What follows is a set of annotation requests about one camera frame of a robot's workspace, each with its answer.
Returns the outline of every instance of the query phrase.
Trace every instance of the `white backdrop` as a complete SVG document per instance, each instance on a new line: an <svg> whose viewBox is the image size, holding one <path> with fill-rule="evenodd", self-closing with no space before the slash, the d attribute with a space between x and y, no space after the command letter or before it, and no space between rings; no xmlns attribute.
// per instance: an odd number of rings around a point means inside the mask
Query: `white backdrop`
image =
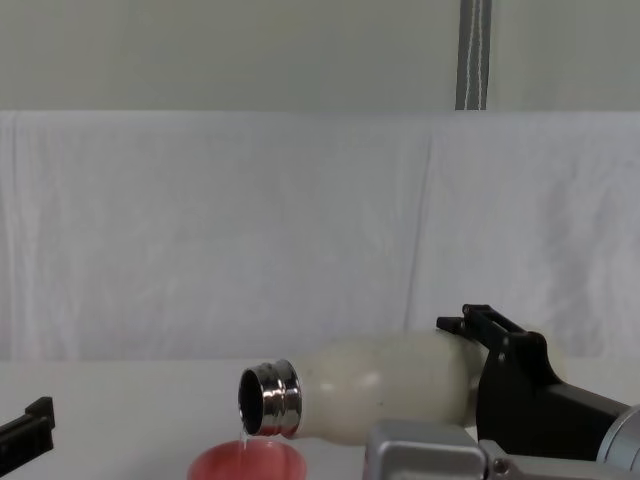
<svg viewBox="0 0 640 480"><path fill-rule="evenodd" d="M0 109L450 111L451 0L2 0Z"/></svg>
<svg viewBox="0 0 640 480"><path fill-rule="evenodd" d="M487 108L640 109L637 0L493 0Z"/></svg>
<svg viewBox="0 0 640 480"><path fill-rule="evenodd" d="M0 115L0 356L278 357L465 302L638 355L640 115Z"/></svg>

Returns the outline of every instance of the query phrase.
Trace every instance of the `white wall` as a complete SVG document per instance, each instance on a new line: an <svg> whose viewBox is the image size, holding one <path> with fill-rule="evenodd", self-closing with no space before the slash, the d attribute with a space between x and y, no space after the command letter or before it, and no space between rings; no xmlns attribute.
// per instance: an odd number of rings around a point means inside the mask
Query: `white wall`
<svg viewBox="0 0 640 480"><path fill-rule="evenodd" d="M489 108L640 110L638 0L494 0Z"/></svg>
<svg viewBox="0 0 640 480"><path fill-rule="evenodd" d="M0 109L451 110L458 9L2 0Z"/></svg>

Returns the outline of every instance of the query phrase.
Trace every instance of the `bottle opening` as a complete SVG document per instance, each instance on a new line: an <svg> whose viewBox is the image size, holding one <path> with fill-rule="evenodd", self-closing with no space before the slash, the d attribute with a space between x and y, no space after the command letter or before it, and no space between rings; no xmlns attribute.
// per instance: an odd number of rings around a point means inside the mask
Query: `bottle opening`
<svg viewBox="0 0 640 480"><path fill-rule="evenodd" d="M245 370L238 406L249 435L291 437L300 423L302 396L293 366L286 360Z"/></svg>
<svg viewBox="0 0 640 480"><path fill-rule="evenodd" d="M256 435L260 431L264 414L262 400L262 386L258 376L252 370L247 370L240 379L238 404L245 431L249 435Z"/></svg>

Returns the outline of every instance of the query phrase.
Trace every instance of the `liquid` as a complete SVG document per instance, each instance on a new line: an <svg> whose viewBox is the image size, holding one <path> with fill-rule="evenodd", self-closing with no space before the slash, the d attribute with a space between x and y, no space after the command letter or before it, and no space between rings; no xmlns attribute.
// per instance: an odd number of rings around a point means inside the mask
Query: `liquid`
<svg viewBox="0 0 640 480"><path fill-rule="evenodd" d="M247 433L247 430L244 427L240 431L240 441L242 442L242 447L243 447L242 450L246 450L247 443L249 443L249 434Z"/></svg>
<svg viewBox="0 0 640 480"><path fill-rule="evenodd" d="M295 449L283 443L251 439L223 443L200 455L189 480L304 480L307 467Z"/></svg>

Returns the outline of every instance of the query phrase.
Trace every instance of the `white cloth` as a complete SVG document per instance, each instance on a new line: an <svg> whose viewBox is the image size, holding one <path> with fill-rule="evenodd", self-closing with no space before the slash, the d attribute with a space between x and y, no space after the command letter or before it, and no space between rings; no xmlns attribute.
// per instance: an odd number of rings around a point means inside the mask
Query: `white cloth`
<svg viewBox="0 0 640 480"><path fill-rule="evenodd" d="M278 357L466 302L638 355L640 115L0 115L0 358Z"/></svg>
<svg viewBox="0 0 640 480"><path fill-rule="evenodd" d="M425 118L20 113L3 125L10 358L271 357L402 328Z"/></svg>

